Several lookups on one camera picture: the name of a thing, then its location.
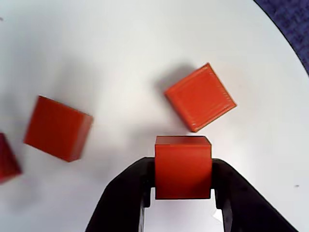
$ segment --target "white surface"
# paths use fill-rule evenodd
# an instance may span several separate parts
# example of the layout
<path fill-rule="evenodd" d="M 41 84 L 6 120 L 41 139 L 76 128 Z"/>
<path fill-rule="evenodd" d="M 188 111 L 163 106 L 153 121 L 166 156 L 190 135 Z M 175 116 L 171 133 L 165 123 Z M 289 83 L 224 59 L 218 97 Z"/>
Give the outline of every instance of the white surface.
<path fill-rule="evenodd" d="M 0 126 L 24 170 L 0 186 L 0 231 L 84 231 L 156 135 L 186 133 L 160 89 L 206 62 L 238 107 L 198 134 L 309 230 L 309 79 L 252 0 L 2 0 L 0 16 Z M 94 116 L 81 160 L 22 144 L 39 94 Z M 153 200 L 145 231 L 223 231 L 213 213 L 213 201 Z"/>

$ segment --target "black plastic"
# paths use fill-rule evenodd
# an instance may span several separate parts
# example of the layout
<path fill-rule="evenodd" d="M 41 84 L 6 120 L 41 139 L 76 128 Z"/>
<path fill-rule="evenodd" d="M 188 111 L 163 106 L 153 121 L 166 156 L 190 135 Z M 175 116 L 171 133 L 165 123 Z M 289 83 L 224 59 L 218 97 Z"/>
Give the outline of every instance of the black plastic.
<path fill-rule="evenodd" d="M 154 158 L 133 163 L 105 188 L 86 232 L 142 232 L 144 208 L 155 187 Z M 234 168 L 212 160 L 212 189 L 225 232 L 296 232 Z"/>

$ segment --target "red cube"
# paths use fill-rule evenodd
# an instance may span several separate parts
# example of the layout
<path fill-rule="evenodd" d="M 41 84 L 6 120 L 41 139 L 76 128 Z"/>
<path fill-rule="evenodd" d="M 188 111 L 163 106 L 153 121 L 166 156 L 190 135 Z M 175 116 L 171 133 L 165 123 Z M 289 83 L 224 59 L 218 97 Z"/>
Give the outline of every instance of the red cube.
<path fill-rule="evenodd" d="M 81 156 L 93 118 L 39 96 L 24 143 L 67 162 Z"/>
<path fill-rule="evenodd" d="M 192 132 L 236 106 L 210 64 L 170 87 L 165 95 Z"/>
<path fill-rule="evenodd" d="M 155 198 L 208 199 L 211 144 L 204 136 L 157 136 Z"/>
<path fill-rule="evenodd" d="M 0 133 L 0 183 L 21 174 L 20 167 L 15 159 L 6 138 Z"/>

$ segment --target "blue fabric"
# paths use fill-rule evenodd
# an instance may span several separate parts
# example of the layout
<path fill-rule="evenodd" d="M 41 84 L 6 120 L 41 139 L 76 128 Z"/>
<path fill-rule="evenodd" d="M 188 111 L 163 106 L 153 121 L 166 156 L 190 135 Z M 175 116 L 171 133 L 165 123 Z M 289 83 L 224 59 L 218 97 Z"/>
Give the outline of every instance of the blue fabric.
<path fill-rule="evenodd" d="M 284 34 L 309 73 L 309 0 L 255 0 Z"/>

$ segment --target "orange cube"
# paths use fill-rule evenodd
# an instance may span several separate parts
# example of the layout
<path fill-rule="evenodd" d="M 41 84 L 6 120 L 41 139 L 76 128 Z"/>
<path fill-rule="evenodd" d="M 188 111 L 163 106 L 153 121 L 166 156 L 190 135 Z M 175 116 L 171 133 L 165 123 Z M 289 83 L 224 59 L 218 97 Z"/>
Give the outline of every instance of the orange cube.
<path fill-rule="evenodd" d="M 165 95 L 192 132 L 236 106 L 209 63 L 170 87 Z"/>
<path fill-rule="evenodd" d="M 24 143 L 67 162 L 81 156 L 93 118 L 39 96 Z"/>
<path fill-rule="evenodd" d="M 0 183 L 21 174 L 20 167 L 3 133 L 0 133 Z"/>
<path fill-rule="evenodd" d="M 208 199 L 211 144 L 204 136 L 157 136 L 155 198 Z"/>

